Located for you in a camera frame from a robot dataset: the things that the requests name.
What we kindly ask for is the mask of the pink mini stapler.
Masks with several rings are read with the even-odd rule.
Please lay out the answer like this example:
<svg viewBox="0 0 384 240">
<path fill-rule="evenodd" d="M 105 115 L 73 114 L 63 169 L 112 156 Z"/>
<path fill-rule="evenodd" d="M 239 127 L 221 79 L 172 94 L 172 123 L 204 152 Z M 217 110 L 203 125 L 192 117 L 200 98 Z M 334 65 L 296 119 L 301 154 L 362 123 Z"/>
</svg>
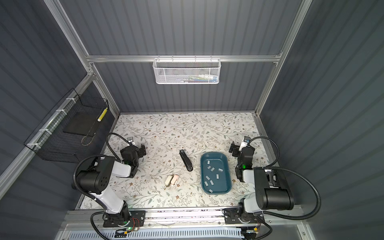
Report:
<svg viewBox="0 0 384 240">
<path fill-rule="evenodd" d="M 171 185 L 174 186 L 177 183 L 178 179 L 179 179 L 179 175 L 173 175 L 171 179 Z"/>
</svg>

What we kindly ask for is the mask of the black stapler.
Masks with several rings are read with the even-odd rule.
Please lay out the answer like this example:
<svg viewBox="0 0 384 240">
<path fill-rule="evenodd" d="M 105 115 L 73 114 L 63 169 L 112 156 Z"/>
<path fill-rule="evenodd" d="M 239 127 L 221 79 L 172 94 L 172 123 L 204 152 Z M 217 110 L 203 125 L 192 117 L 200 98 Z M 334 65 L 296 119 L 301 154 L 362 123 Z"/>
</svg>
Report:
<svg viewBox="0 0 384 240">
<path fill-rule="evenodd" d="M 179 152 L 184 164 L 185 164 L 185 167 L 186 169 L 191 172 L 193 171 L 193 165 L 192 165 L 192 162 L 191 160 L 189 159 L 189 157 L 187 156 L 186 152 L 184 150 L 180 150 Z"/>
</svg>

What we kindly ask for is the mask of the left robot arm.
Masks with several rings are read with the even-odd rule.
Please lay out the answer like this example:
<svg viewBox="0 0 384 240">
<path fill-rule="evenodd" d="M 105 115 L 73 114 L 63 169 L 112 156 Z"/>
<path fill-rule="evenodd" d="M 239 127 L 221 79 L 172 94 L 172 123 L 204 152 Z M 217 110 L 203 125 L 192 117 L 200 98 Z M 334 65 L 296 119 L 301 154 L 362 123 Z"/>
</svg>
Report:
<svg viewBox="0 0 384 240">
<path fill-rule="evenodd" d="M 126 227 L 136 222 L 130 213 L 128 204 L 111 188 L 112 176 L 117 178 L 134 178 L 138 171 L 139 159 L 146 153 L 145 145 L 129 145 L 120 150 L 123 162 L 114 156 L 97 155 L 88 157 L 92 160 L 88 168 L 82 169 L 81 161 L 75 168 L 72 188 L 96 201 L 102 206 L 104 227 Z"/>
</svg>

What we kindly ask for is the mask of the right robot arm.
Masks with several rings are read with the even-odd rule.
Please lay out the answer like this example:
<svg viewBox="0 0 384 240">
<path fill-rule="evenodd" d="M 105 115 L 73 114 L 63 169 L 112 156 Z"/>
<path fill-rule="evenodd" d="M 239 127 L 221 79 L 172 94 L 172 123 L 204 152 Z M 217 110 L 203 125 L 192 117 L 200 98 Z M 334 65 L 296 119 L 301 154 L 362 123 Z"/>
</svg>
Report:
<svg viewBox="0 0 384 240">
<path fill-rule="evenodd" d="M 229 148 L 229 153 L 237 158 L 237 179 L 255 187 L 254 192 L 238 204 L 235 217 L 244 223 L 255 221 L 254 214 L 261 217 L 266 210 L 288 211 L 295 206 L 285 175 L 277 170 L 253 167 L 254 152 L 255 149 L 246 142 L 239 146 L 231 143 Z"/>
</svg>

